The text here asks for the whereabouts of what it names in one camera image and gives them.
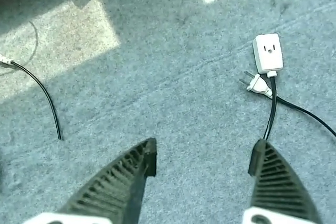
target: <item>cord end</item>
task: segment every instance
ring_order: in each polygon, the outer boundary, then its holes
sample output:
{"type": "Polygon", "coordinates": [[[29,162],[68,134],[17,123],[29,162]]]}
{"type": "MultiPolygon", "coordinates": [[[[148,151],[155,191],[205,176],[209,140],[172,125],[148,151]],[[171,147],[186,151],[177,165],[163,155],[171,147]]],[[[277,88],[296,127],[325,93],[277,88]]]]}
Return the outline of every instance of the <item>cord end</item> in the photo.
{"type": "Polygon", "coordinates": [[[271,77],[275,77],[275,76],[277,76],[277,72],[276,71],[269,71],[268,73],[267,73],[267,78],[271,78],[271,77]]]}
{"type": "Polygon", "coordinates": [[[5,57],[2,53],[0,53],[0,62],[6,65],[12,65],[13,60],[5,57]]]}
{"type": "Polygon", "coordinates": [[[240,79],[240,81],[247,86],[247,91],[263,94],[268,98],[272,98],[271,88],[267,85],[266,81],[259,74],[253,75],[247,71],[245,71],[245,74],[252,78],[249,82],[240,79]]]}

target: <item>electrical cord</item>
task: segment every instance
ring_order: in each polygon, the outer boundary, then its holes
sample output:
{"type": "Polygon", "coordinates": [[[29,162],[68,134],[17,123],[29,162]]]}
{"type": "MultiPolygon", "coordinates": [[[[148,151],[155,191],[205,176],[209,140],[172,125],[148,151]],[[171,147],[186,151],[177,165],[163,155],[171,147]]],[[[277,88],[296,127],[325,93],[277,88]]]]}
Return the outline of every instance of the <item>electrical cord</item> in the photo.
{"type": "Polygon", "coordinates": [[[272,97],[272,108],[271,108],[271,113],[269,115],[269,120],[267,123],[267,127],[264,133],[264,139],[268,140],[272,126],[273,126],[273,122],[274,122],[274,118],[275,118],[275,114],[277,111],[277,87],[276,87],[276,83],[275,83],[275,77],[271,77],[270,78],[271,81],[271,89],[272,89],[272,93],[275,94],[275,96],[272,97]]]}
{"type": "Polygon", "coordinates": [[[298,110],[298,111],[301,111],[309,116],[311,116],[312,118],[314,118],[316,121],[318,121],[319,123],[321,123],[325,128],[327,128],[328,131],[330,131],[331,134],[333,134],[335,137],[336,137],[336,132],[329,126],[327,125],[322,119],[320,119],[317,115],[314,115],[313,113],[309,112],[308,110],[305,110],[304,108],[301,108],[299,106],[296,106],[295,104],[293,103],[290,103],[286,100],[284,100],[283,98],[281,97],[277,97],[277,101],[291,109],[295,109],[295,110],[298,110]]]}
{"type": "Polygon", "coordinates": [[[25,72],[26,74],[28,74],[30,77],[32,77],[34,79],[34,81],[36,81],[37,84],[43,90],[44,94],[46,95],[46,97],[48,99],[49,105],[51,107],[51,111],[52,111],[53,116],[54,116],[54,121],[55,121],[55,126],[56,126],[56,131],[57,131],[57,137],[58,137],[59,140],[61,140],[62,136],[61,136],[61,130],[59,128],[58,118],[57,118],[57,115],[56,115],[54,104],[53,104],[53,102],[51,100],[51,97],[50,97],[48,91],[43,86],[43,84],[28,69],[26,69],[25,67],[23,67],[20,64],[16,63],[15,61],[12,61],[12,65],[15,66],[15,67],[17,67],[17,68],[19,68],[20,70],[22,70],[23,72],[25,72]]]}
{"type": "Polygon", "coordinates": [[[21,66],[19,63],[16,63],[14,60],[9,59],[9,58],[3,56],[2,54],[0,54],[0,62],[4,63],[4,64],[7,64],[7,65],[10,65],[10,66],[14,66],[14,67],[22,70],[23,72],[25,72],[26,74],[28,74],[30,77],[32,77],[33,80],[36,81],[36,83],[42,88],[44,94],[46,95],[46,97],[48,99],[49,105],[51,107],[51,111],[52,111],[53,116],[54,116],[54,121],[55,121],[55,126],[56,126],[56,131],[57,131],[57,137],[58,137],[59,140],[61,140],[62,139],[61,130],[60,130],[60,127],[59,127],[59,123],[58,123],[58,118],[57,118],[57,114],[56,114],[56,111],[55,111],[55,107],[54,107],[54,104],[53,104],[53,102],[51,100],[51,97],[50,97],[48,91],[43,86],[43,84],[28,69],[26,69],[25,67],[21,66]]]}
{"type": "MultiPolygon", "coordinates": [[[[247,85],[246,90],[247,91],[251,91],[253,93],[258,93],[258,94],[263,94],[265,96],[267,96],[268,98],[272,99],[273,101],[273,91],[272,89],[267,85],[266,81],[259,75],[253,75],[249,72],[245,72],[246,75],[248,75],[249,77],[252,77],[252,80],[250,82],[246,82],[243,79],[240,79],[240,81],[247,85]]],[[[329,126],[326,124],[326,122],[324,122],[322,119],[320,119],[317,115],[309,112],[308,110],[305,110],[293,103],[290,103],[288,101],[286,101],[285,99],[277,96],[277,102],[281,103],[282,105],[285,105],[291,109],[295,109],[297,111],[300,111],[302,113],[305,113],[309,116],[311,116],[312,118],[314,118],[315,120],[317,120],[319,123],[321,123],[328,131],[330,131],[331,134],[333,134],[336,137],[336,132],[329,126]]]]}

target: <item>black power cord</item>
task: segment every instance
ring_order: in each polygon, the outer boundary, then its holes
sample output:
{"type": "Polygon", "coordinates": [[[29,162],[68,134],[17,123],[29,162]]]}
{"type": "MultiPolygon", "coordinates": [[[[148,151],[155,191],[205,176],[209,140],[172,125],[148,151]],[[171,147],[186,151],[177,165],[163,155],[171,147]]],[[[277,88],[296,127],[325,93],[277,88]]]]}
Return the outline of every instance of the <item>black power cord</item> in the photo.
{"type": "Polygon", "coordinates": [[[268,120],[267,127],[266,127],[264,137],[263,137],[265,140],[268,140],[268,138],[269,138],[269,134],[271,132],[273,122],[274,122],[274,118],[275,118],[275,114],[276,114],[276,111],[277,111],[277,101],[278,101],[278,99],[277,99],[277,86],[276,86],[276,83],[275,83],[275,77],[271,77],[270,82],[271,82],[272,94],[275,94],[275,95],[272,96],[271,114],[269,116],[269,120],[268,120]]]}
{"type": "Polygon", "coordinates": [[[46,95],[47,99],[48,99],[48,102],[50,104],[50,107],[51,107],[51,111],[53,112],[53,116],[54,116],[54,121],[55,121],[55,126],[56,126],[56,131],[57,131],[57,137],[59,140],[62,139],[62,136],[61,136],[61,130],[59,128],[59,123],[58,123],[58,119],[57,119],[57,115],[56,115],[56,111],[55,111],[55,107],[54,107],[54,104],[51,100],[51,97],[48,93],[48,91],[46,90],[46,88],[43,86],[43,84],[29,71],[27,70],[25,67],[21,66],[20,64],[14,62],[14,61],[11,61],[11,64],[17,68],[19,68],[20,70],[22,70],[23,72],[25,72],[26,74],[28,74],[30,77],[32,77],[36,82],[37,84],[42,88],[44,94],[46,95]]]}
{"type": "Polygon", "coordinates": [[[309,112],[308,110],[305,110],[299,106],[296,106],[295,104],[293,103],[290,103],[286,100],[284,100],[283,98],[281,97],[277,97],[277,101],[291,109],[295,109],[295,110],[298,110],[298,111],[301,111],[309,116],[311,116],[312,118],[314,118],[315,120],[317,120],[319,123],[321,123],[324,127],[326,127],[330,132],[331,134],[333,134],[335,137],[336,137],[336,132],[329,126],[327,125],[322,119],[320,119],[317,115],[314,115],[313,113],[309,112]]]}

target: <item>gray carpet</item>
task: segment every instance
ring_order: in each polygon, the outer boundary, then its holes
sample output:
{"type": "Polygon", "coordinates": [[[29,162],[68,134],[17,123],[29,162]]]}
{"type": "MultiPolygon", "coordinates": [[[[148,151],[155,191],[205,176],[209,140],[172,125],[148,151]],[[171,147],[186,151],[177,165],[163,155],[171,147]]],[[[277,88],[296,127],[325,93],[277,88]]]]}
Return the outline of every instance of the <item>gray carpet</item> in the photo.
{"type": "MultiPolygon", "coordinates": [[[[0,21],[0,51],[46,85],[65,140],[34,81],[1,67],[3,223],[57,210],[147,137],[158,140],[158,175],[140,223],[240,223],[270,111],[238,81],[256,72],[258,34],[280,35],[279,95],[336,128],[336,0],[16,0],[0,21]]],[[[270,140],[334,223],[334,137],[279,106],[270,140]]]]}

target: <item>electrical outlet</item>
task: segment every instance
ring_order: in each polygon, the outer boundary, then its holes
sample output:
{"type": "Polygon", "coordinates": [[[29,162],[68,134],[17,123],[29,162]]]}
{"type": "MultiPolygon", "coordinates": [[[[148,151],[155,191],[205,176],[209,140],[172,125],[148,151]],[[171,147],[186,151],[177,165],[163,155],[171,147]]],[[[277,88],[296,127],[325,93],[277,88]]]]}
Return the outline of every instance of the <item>electrical outlet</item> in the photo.
{"type": "Polygon", "coordinates": [[[284,67],[278,34],[262,34],[253,40],[253,51],[259,74],[278,71],[284,67]]]}

